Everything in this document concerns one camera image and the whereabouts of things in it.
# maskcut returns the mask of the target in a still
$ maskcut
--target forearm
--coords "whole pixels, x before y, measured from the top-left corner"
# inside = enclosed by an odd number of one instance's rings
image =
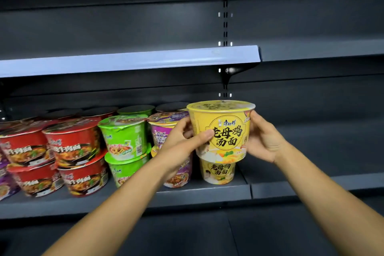
[[[384,218],[287,144],[276,165],[336,248],[347,255],[382,255]]]
[[[163,183],[163,169],[150,160],[43,256],[114,255]]]

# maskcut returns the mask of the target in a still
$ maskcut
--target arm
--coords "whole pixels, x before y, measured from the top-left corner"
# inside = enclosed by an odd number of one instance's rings
[[[383,254],[380,214],[331,180],[254,111],[251,124],[249,153],[275,163],[340,253]]]
[[[187,140],[185,137],[192,135],[187,130],[189,125],[189,118],[181,120],[155,158],[74,225],[43,256],[116,254],[159,187],[176,174],[195,148],[213,137],[213,131],[209,130]]]

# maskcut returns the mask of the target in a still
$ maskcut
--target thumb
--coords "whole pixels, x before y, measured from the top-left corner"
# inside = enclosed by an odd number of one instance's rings
[[[192,152],[193,150],[195,150],[197,147],[205,144],[206,142],[208,142],[210,139],[213,138],[215,132],[214,130],[206,130],[204,132],[201,132],[199,133],[198,135],[188,139],[188,140],[185,140],[182,144],[183,144],[183,148],[187,149],[189,152]]]
[[[254,110],[252,110],[251,112],[251,121],[263,133],[271,134],[276,131],[276,128],[274,125],[272,125],[270,122],[267,122],[261,115],[259,115]]]

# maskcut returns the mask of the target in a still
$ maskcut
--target yellow instant noodle cup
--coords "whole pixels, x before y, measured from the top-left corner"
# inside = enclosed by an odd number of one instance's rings
[[[238,100],[209,100],[187,105],[194,134],[208,129],[214,137],[196,149],[199,158],[228,164],[242,160],[246,153],[249,135],[250,113],[253,103]]]
[[[218,164],[200,159],[200,172],[203,179],[211,184],[227,184],[235,176],[236,163]]]

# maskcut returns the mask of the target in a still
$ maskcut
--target hand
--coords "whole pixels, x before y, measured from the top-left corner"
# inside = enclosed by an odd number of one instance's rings
[[[214,136],[213,130],[206,130],[193,137],[190,118],[181,119],[170,131],[166,141],[154,159],[161,160],[165,167],[165,180],[176,175],[180,165],[197,147],[208,142]]]
[[[247,152],[259,159],[274,163],[286,145],[288,142],[274,125],[252,110]]]

